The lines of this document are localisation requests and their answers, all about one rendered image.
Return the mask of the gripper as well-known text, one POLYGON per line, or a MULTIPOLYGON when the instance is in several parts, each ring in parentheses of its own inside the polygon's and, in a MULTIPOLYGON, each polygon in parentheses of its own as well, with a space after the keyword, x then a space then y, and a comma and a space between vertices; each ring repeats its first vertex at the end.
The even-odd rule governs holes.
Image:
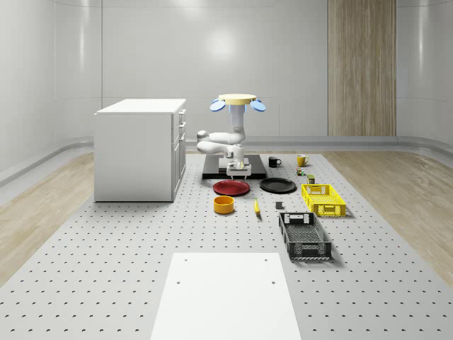
POLYGON ((234 164, 229 164, 226 168, 227 176, 234 178, 235 176, 242 176, 246 179, 251 175, 251 165, 244 165, 242 169, 237 169, 234 164))

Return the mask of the yellow bowl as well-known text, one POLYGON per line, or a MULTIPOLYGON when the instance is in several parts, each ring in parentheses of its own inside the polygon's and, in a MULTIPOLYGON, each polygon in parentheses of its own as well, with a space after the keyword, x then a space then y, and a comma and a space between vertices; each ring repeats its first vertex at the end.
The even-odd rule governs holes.
POLYGON ((214 199, 214 211, 222 215, 232 213, 234 211, 234 199, 227 195, 217 196, 214 199))

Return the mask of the black stove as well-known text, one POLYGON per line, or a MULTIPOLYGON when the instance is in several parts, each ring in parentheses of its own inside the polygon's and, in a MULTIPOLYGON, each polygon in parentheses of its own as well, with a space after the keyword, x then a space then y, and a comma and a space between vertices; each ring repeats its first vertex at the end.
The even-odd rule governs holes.
MULTIPOLYGON (((251 175, 249 179, 265 179, 266 169, 258 154, 246 154, 244 161, 251 165, 251 175)), ((205 156, 205 165, 202 171, 203 179, 229 179, 226 170, 231 159, 227 159, 223 154, 211 154, 205 156)))

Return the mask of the red plate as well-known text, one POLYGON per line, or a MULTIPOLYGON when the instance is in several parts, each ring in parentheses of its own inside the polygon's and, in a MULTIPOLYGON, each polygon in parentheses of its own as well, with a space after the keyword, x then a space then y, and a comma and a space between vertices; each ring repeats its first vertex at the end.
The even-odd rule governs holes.
POLYGON ((245 181, 223 180, 213 185, 215 193, 221 196, 242 196, 250 191, 250 186, 245 181))

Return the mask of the black plate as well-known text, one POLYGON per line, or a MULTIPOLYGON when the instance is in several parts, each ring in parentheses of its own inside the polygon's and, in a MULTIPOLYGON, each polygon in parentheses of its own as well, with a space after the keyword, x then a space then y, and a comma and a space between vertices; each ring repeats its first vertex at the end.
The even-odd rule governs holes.
POLYGON ((292 193, 297 189, 297 186, 293 181, 278 177, 263 179, 260 182, 260 187, 264 191, 276 194, 292 193))

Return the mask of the yellow basket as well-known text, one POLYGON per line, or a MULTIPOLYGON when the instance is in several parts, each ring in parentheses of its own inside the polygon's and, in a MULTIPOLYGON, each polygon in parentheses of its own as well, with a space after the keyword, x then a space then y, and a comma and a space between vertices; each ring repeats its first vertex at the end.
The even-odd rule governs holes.
POLYGON ((345 216, 345 201, 330 184, 302 184, 302 197, 318 216, 345 216))

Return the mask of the white cabinet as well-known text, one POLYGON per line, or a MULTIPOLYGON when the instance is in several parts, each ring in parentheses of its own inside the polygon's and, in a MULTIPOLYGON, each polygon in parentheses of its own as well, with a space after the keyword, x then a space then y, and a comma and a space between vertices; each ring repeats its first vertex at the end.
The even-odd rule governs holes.
POLYGON ((174 201, 185 171, 185 102, 125 99, 94 115, 96 201, 174 201))

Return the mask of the dark grey basket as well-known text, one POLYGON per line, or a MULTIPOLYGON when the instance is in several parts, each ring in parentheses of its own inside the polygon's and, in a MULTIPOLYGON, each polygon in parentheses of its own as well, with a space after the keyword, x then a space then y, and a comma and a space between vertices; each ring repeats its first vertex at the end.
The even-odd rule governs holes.
POLYGON ((291 258, 331 258, 331 240, 314 213, 281 212, 279 224, 291 258))

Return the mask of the white board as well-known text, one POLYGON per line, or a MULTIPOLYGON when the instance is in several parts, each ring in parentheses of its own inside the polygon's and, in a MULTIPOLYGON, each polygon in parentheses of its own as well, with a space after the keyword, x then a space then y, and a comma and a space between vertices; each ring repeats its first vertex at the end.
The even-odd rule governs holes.
POLYGON ((175 253, 151 340, 301 340, 277 253, 175 253))

